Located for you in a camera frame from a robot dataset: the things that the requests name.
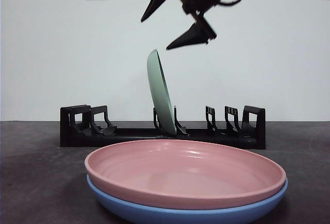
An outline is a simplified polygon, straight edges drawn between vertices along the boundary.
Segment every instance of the black dish rack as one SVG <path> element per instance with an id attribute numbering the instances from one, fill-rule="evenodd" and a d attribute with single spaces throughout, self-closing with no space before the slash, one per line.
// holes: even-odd
<path id="1" fill-rule="evenodd" d="M 98 126 L 95 123 L 94 116 L 100 113 L 104 114 L 106 127 Z M 250 113 L 257 115 L 255 123 L 249 121 Z M 82 114 L 81 122 L 76 122 L 75 115 L 77 114 Z M 223 144 L 243 149 L 266 148 L 266 111 L 264 108 L 245 106 L 240 127 L 237 109 L 226 106 L 226 129 L 218 129 L 215 109 L 206 106 L 206 128 L 190 129 L 179 123 L 176 107 L 174 107 L 177 130 L 175 136 L 163 131 L 155 108 L 153 114 L 154 128 L 120 128 L 113 125 L 109 120 L 107 106 L 79 105 L 62 107 L 60 109 L 60 147 L 103 147 L 134 140 L 179 139 Z M 233 124 L 228 120 L 228 115 L 234 116 Z"/>

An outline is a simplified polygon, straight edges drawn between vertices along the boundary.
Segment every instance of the stacked plates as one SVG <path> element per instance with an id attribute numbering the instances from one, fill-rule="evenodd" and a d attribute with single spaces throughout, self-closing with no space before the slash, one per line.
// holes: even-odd
<path id="1" fill-rule="evenodd" d="M 263 156 L 184 140 L 110 145 L 85 166 L 99 202 L 137 224 L 249 223 L 271 211 L 288 184 Z"/>

